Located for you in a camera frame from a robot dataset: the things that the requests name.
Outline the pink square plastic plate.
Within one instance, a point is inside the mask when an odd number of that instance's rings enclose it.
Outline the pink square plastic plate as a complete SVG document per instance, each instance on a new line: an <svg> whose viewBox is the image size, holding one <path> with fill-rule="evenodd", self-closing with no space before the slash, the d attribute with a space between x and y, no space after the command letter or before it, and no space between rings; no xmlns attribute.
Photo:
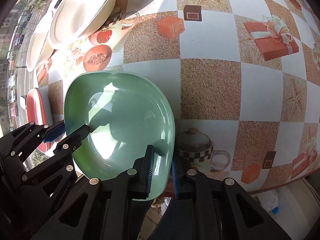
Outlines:
<svg viewBox="0 0 320 240"><path fill-rule="evenodd" d="M42 88L29 90L25 102L25 110L28 122L49 126L54 123L48 92Z"/></svg>

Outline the checkered patterned tablecloth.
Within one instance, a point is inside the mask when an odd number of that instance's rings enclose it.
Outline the checkered patterned tablecloth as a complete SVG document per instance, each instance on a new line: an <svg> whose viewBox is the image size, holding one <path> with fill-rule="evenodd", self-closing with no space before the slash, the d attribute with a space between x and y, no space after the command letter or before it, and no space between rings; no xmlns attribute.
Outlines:
<svg viewBox="0 0 320 240"><path fill-rule="evenodd" d="M116 0L107 70L171 104L179 152L248 191L319 170L319 19L306 0Z"/></svg>

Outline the large white paper plate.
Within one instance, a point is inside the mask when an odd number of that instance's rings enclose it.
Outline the large white paper plate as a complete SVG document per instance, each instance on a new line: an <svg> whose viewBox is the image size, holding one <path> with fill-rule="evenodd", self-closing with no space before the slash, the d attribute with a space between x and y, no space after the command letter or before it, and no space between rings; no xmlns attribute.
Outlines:
<svg viewBox="0 0 320 240"><path fill-rule="evenodd" d="M54 13L49 43L59 50L98 30L114 9L116 0L61 0Z"/></svg>

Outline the person legs dark trousers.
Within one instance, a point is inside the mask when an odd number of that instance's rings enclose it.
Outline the person legs dark trousers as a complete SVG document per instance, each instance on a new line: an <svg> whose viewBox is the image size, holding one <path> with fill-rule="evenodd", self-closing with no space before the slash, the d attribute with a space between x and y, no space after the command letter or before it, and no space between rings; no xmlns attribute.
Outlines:
<svg viewBox="0 0 320 240"><path fill-rule="evenodd" d="M173 198L148 239L194 239L193 201Z"/></svg>

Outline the green square plastic plate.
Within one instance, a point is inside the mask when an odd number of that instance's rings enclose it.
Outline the green square plastic plate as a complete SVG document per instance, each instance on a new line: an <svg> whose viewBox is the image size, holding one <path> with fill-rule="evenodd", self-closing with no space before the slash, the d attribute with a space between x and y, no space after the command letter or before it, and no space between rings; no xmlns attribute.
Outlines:
<svg viewBox="0 0 320 240"><path fill-rule="evenodd" d="M163 193L174 153L175 122L167 98L154 83L127 72L81 74L67 89L63 114L67 134L89 126L88 136L73 153L87 178L116 178L152 145L149 199Z"/></svg>

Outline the white paper bowl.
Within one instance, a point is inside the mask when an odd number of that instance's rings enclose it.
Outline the white paper bowl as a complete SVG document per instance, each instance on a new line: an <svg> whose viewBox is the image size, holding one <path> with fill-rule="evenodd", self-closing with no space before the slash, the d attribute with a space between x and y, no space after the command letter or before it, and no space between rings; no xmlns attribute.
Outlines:
<svg viewBox="0 0 320 240"><path fill-rule="evenodd" d="M27 50L26 67L28 72L32 72L35 67L43 61L47 61L54 49L49 43L48 29L37 27L30 39Z"/></svg>

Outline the white plastic jug blue cap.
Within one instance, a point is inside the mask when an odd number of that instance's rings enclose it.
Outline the white plastic jug blue cap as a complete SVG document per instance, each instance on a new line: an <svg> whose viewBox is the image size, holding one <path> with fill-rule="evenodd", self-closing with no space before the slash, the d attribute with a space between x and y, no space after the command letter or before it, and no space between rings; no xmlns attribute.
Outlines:
<svg viewBox="0 0 320 240"><path fill-rule="evenodd" d="M266 212L276 214L279 211L279 195L276 190L259 193L257 194L257 198Z"/></svg>

